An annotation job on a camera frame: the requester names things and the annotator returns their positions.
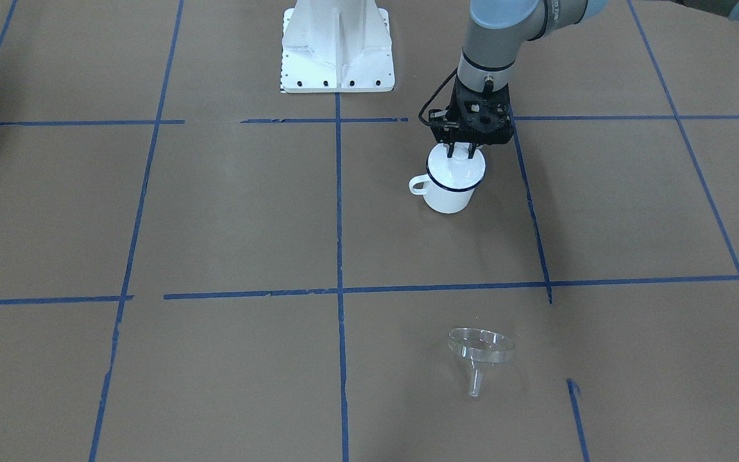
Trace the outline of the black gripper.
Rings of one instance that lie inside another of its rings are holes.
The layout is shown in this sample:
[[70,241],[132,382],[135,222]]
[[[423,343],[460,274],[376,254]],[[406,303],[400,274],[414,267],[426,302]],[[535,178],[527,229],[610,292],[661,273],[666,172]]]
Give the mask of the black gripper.
[[509,87],[493,92],[475,92],[454,81],[452,96],[444,109],[429,110],[429,129],[437,143],[446,144],[446,157],[454,157],[455,144],[470,144],[470,160],[479,146],[510,143],[514,126],[510,115]]

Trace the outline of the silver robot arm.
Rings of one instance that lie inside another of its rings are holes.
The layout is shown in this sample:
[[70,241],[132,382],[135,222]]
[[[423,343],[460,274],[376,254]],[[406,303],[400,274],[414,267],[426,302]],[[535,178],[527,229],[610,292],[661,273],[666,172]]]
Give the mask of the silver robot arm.
[[446,156],[463,146],[508,144],[515,135],[509,82],[522,44],[596,17],[605,1],[472,1],[457,67],[445,78],[452,93],[445,108],[423,104],[428,126]]

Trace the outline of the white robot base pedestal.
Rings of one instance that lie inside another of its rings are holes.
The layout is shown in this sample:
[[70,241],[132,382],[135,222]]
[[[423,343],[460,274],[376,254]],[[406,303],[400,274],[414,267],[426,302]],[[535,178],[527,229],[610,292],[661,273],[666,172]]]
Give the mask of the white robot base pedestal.
[[375,1],[297,1],[282,17],[280,90],[390,92],[396,84],[388,11]]

